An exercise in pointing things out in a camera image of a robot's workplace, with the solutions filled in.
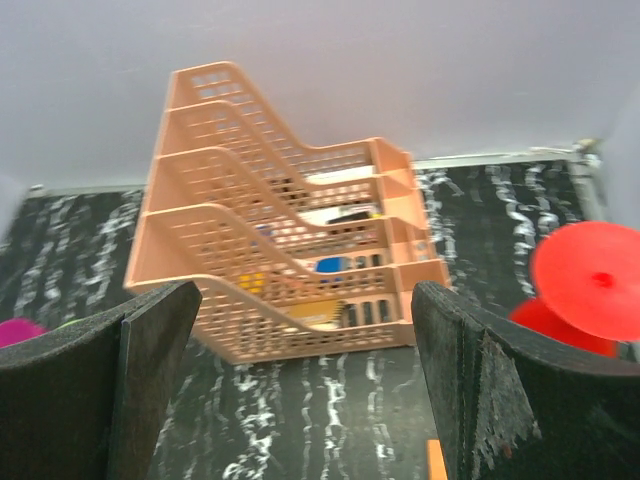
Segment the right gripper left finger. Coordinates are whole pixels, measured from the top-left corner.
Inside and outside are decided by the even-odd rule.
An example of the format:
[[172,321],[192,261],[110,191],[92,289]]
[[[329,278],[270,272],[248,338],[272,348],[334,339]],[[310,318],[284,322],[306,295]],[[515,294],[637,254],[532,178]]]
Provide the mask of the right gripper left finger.
[[3,348],[2,478],[146,478],[201,300],[174,281]]

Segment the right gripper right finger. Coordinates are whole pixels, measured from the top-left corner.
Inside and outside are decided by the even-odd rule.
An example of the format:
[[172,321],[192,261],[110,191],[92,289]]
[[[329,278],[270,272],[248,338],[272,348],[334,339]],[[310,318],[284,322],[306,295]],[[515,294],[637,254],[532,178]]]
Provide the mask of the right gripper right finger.
[[639,367],[560,343],[431,281],[412,318],[452,479],[635,479]]

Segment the magenta plastic wine glass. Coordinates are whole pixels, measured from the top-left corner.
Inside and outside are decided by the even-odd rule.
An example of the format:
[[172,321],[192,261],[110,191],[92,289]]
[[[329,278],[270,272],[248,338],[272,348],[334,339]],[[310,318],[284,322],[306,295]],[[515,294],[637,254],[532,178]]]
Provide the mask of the magenta plastic wine glass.
[[38,337],[48,329],[26,318],[12,318],[0,324],[0,347],[5,348]]

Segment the red plastic wine glass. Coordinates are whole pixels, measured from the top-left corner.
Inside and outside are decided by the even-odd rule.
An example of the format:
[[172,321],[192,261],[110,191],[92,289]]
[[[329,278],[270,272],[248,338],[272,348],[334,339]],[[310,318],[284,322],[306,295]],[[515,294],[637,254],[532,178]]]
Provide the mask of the red plastic wine glass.
[[535,248],[537,295],[509,319],[581,350],[614,358],[639,340],[639,231],[582,221],[558,228]]

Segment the green plastic wine glass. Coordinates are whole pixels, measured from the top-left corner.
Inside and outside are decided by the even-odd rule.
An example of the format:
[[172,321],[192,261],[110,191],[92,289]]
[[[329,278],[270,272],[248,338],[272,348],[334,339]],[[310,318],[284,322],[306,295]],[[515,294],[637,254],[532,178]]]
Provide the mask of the green plastic wine glass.
[[72,325],[76,325],[76,324],[80,323],[81,321],[82,321],[82,319],[76,319],[76,320],[68,321],[68,322],[60,325],[58,327],[58,329],[62,329],[62,328],[66,328],[66,327],[69,327],[69,326],[72,326]]

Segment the peach plastic file organizer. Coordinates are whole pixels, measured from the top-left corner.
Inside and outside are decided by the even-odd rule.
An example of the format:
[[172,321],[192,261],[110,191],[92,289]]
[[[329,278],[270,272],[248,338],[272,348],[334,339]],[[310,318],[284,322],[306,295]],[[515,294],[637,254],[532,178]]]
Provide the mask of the peach plastic file organizer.
[[232,364],[412,345],[415,285],[450,285],[411,155],[304,144],[231,62],[169,83],[124,285],[174,280]]

